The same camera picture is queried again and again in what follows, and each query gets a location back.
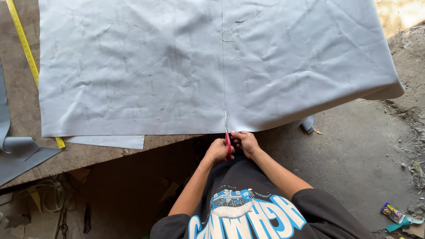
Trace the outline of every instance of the thread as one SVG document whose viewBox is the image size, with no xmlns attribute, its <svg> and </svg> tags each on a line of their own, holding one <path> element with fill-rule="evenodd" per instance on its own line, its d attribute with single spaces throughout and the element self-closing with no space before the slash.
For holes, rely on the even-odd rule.
<svg viewBox="0 0 425 239">
<path fill-rule="evenodd" d="M 233 37 L 233 40 L 225 40 L 225 39 L 223 39 L 223 33 L 225 32 L 225 31 L 229 31 L 230 32 L 230 34 L 232 35 L 232 37 Z M 229 29 L 226 29 L 226 30 L 224 30 L 224 31 L 222 31 L 221 32 L 221 39 L 224 41 L 224 42 L 234 42 L 235 43 L 235 60 L 236 61 L 240 61 L 240 60 L 243 60 L 244 59 L 244 57 L 243 58 L 241 58 L 241 59 L 236 59 L 236 49 L 238 48 L 238 43 L 236 42 L 236 38 L 233 36 L 233 33 L 232 33 L 232 31 L 231 30 L 229 30 Z"/>
</svg>

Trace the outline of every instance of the graphic print on t-shirt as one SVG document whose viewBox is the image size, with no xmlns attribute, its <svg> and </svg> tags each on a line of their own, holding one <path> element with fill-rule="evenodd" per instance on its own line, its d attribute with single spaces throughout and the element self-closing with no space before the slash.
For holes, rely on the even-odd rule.
<svg viewBox="0 0 425 239">
<path fill-rule="evenodd" d="M 287 239 L 305 224 L 298 209 L 281 196 L 225 189 L 211 198 L 207 221 L 193 216 L 188 230 L 189 239 Z"/>
</svg>

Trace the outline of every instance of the wooden workbench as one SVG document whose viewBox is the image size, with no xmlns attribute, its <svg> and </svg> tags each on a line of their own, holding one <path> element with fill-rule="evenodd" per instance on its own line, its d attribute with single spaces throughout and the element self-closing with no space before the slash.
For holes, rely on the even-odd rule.
<svg viewBox="0 0 425 239">
<path fill-rule="evenodd" d="M 40 12 L 38 0 L 14 0 L 33 57 L 40 68 Z M 11 116 L 8 136 L 32 137 L 40 146 L 57 147 L 54 138 L 41 137 L 38 91 L 6 1 L 0 1 L 0 57 L 3 64 Z M 149 150 L 197 135 L 147 135 L 144 150 Z M 33 181 L 50 175 L 83 168 L 135 154 L 141 150 L 65 143 L 66 151 L 21 174 L 0 188 Z"/>
</svg>

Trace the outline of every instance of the scissors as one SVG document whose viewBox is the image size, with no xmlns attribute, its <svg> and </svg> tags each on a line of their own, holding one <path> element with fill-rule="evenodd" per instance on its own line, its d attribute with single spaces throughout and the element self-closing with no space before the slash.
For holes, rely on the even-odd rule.
<svg viewBox="0 0 425 239">
<path fill-rule="evenodd" d="M 229 147 L 229 151 L 227 153 L 226 159 L 230 159 L 230 156 L 232 155 L 232 146 L 230 145 L 230 137 L 229 133 L 227 132 L 227 112 L 224 111 L 224 129 L 226 130 L 226 146 Z"/>
</svg>

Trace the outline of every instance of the t-shirt sleeve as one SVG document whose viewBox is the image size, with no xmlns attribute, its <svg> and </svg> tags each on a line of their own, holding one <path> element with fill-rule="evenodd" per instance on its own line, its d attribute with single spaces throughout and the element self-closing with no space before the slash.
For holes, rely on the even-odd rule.
<svg viewBox="0 0 425 239">
<path fill-rule="evenodd" d="M 318 189 L 303 189 L 292 203 L 316 232 L 332 239 L 373 239 L 374 236 L 331 194 Z"/>
<path fill-rule="evenodd" d="M 184 236 L 190 216 L 175 214 L 159 220 L 150 230 L 150 239 L 181 239 Z"/>
</svg>

